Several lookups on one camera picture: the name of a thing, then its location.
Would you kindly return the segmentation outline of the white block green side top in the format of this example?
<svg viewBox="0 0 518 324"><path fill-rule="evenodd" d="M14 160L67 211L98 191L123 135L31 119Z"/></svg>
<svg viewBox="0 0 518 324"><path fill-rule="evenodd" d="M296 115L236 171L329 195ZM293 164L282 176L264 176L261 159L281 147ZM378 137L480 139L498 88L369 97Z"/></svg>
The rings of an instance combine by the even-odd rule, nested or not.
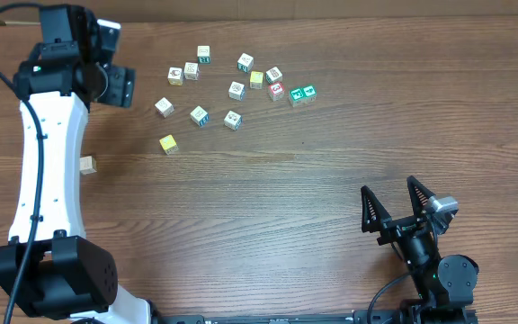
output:
<svg viewBox="0 0 518 324"><path fill-rule="evenodd" d="M203 45L197 47L197 59L200 64L210 63L210 46Z"/></svg>

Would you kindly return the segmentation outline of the white block blue letter side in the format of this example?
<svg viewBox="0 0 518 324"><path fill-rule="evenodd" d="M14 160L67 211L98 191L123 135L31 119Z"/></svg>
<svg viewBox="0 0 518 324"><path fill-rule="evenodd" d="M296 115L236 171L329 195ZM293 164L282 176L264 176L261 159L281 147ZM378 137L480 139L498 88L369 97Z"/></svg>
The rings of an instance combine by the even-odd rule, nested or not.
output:
<svg viewBox="0 0 518 324"><path fill-rule="evenodd" d="M196 106L190 113L190 117L199 127L203 127L207 124L210 116L201 106Z"/></svg>

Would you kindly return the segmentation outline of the white block dark green side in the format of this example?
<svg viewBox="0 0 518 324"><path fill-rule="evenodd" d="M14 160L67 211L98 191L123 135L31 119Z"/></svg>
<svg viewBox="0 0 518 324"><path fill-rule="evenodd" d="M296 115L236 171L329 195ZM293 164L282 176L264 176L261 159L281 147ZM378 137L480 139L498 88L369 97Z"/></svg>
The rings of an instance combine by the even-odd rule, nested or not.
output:
<svg viewBox="0 0 518 324"><path fill-rule="evenodd" d="M272 67L265 72L267 82L271 85L282 81L282 72L277 67Z"/></svg>

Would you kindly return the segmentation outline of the plain white wooden block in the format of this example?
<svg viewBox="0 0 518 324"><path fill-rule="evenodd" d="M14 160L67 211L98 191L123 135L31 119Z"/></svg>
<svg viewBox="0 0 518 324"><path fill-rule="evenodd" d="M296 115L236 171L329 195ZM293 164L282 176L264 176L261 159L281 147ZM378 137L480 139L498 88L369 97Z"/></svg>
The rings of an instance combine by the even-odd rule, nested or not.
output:
<svg viewBox="0 0 518 324"><path fill-rule="evenodd" d="M157 101L155 103L155 107L164 118L167 118L171 113L174 112L173 104L165 97Z"/></svg>

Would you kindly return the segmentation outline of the green framed block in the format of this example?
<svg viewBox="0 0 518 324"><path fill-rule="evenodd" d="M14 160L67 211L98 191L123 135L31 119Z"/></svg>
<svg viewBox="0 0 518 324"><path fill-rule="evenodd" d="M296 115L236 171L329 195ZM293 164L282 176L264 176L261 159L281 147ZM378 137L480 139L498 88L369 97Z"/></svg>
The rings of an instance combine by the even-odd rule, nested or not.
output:
<svg viewBox="0 0 518 324"><path fill-rule="evenodd" d="M317 89L313 85L304 86L302 90L305 94L304 104L312 103L317 99Z"/></svg>
<svg viewBox="0 0 518 324"><path fill-rule="evenodd" d="M289 91L289 100L292 107L304 104L305 99L306 95L301 87L297 87Z"/></svg>

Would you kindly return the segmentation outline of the white block yellow side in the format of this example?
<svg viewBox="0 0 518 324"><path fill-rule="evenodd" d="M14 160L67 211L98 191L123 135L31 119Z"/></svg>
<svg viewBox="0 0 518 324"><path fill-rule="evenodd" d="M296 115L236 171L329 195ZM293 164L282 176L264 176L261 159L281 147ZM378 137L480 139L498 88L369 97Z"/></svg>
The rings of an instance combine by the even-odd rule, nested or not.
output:
<svg viewBox="0 0 518 324"><path fill-rule="evenodd" d="M183 84L183 70L180 67L170 67L167 79L172 86L181 86Z"/></svg>

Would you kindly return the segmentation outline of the green framed block left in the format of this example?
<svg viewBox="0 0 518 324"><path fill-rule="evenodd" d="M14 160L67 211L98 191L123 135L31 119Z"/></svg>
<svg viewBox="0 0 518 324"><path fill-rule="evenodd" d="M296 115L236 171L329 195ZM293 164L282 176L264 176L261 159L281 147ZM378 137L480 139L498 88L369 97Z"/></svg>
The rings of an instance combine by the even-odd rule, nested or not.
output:
<svg viewBox="0 0 518 324"><path fill-rule="evenodd" d="M304 104L305 99L306 95L301 87L297 87L289 91L289 100L292 107Z"/></svg>

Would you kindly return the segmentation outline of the white block blue number side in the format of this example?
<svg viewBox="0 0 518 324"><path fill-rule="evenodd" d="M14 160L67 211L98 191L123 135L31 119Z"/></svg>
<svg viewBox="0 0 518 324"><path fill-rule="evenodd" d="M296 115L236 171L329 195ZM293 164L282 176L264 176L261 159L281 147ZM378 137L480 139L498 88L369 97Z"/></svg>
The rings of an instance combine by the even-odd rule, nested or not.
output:
<svg viewBox="0 0 518 324"><path fill-rule="evenodd" d="M224 125L233 131L237 131L242 123L242 116L236 112L229 111L224 118Z"/></svg>

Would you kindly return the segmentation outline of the yellow topped wooden block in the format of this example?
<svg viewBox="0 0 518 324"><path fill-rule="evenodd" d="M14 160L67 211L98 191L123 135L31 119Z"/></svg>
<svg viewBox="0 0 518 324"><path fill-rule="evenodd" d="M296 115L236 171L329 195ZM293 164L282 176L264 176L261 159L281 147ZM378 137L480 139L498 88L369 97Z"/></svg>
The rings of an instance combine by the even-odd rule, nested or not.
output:
<svg viewBox="0 0 518 324"><path fill-rule="evenodd" d="M159 143L166 155L173 154L179 150L177 142L171 134L160 139Z"/></svg>

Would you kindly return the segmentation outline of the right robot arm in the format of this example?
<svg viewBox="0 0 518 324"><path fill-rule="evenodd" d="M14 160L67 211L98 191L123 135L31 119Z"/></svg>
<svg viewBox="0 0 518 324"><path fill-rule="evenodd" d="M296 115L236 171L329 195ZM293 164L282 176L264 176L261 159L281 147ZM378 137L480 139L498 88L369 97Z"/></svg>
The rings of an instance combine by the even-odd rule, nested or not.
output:
<svg viewBox="0 0 518 324"><path fill-rule="evenodd" d="M413 214L397 220L369 187L361 188L362 232L378 233L378 244L390 245L406 272L385 284L367 310L356 311L353 318L365 323L476 323L476 312L467 307L474 301L478 264L468 256L441 256L439 251L439 237L454 220L458 202L435 194L412 175L406 183ZM407 278L418 297L403 300L396 310L376 310L378 299Z"/></svg>

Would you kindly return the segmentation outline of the green framed block right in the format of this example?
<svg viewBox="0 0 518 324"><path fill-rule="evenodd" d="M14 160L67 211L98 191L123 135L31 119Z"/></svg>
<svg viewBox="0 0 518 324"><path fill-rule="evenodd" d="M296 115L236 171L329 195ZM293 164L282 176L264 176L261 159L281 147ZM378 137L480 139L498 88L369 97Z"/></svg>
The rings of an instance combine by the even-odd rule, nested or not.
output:
<svg viewBox="0 0 518 324"><path fill-rule="evenodd" d="M312 103L317 99L317 89L313 85L304 86L302 90L305 94L304 104Z"/></svg>

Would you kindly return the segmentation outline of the pale yellow block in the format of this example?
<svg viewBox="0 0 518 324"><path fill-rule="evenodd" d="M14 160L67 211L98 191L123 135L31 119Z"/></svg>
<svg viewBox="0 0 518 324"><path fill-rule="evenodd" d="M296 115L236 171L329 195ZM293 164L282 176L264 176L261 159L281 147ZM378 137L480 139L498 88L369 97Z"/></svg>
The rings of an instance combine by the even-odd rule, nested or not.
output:
<svg viewBox="0 0 518 324"><path fill-rule="evenodd" d="M251 89L262 89L263 88L263 72L252 71L250 75L250 88Z"/></svg>

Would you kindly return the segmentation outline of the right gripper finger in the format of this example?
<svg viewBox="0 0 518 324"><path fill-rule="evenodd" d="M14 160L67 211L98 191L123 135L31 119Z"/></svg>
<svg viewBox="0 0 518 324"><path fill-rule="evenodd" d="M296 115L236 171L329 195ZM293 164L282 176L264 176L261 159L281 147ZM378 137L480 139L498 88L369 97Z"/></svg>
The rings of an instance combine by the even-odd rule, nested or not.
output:
<svg viewBox="0 0 518 324"><path fill-rule="evenodd" d="M368 186L361 188L361 195L362 232L372 233L384 230L387 223L392 221L390 214Z"/></svg>
<svg viewBox="0 0 518 324"><path fill-rule="evenodd" d="M406 183L413 213L415 216L419 216L422 214L428 200L434 196L434 193L412 175L406 179Z"/></svg>

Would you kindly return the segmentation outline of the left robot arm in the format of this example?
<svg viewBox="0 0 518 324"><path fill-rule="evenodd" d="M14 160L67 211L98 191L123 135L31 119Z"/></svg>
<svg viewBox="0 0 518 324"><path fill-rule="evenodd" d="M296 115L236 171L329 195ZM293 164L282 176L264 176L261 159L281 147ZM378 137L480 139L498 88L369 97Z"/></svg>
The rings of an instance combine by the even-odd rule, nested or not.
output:
<svg viewBox="0 0 518 324"><path fill-rule="evenodd" d="M10 309L75 323L158 323L119 283L113 256L89 241L80 207L80 156L94 103L127 108L135 72L112 58L121 27L80 5L40 5L42 40L6 80L20 102L22 177L0 287Z"/></svg>

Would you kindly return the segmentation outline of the red framed number block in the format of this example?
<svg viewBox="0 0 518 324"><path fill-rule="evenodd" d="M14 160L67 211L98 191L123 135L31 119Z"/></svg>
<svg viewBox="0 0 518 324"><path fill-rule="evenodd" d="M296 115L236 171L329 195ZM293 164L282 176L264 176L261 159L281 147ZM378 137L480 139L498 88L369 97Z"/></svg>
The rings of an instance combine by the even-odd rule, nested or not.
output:
<svg viewBox="0 0 518 324"><path fill-rule="evenodd" d="M268 85L268 95L276 102L281 100L285 96L285 88L281 82L274 82Z"/></svg>

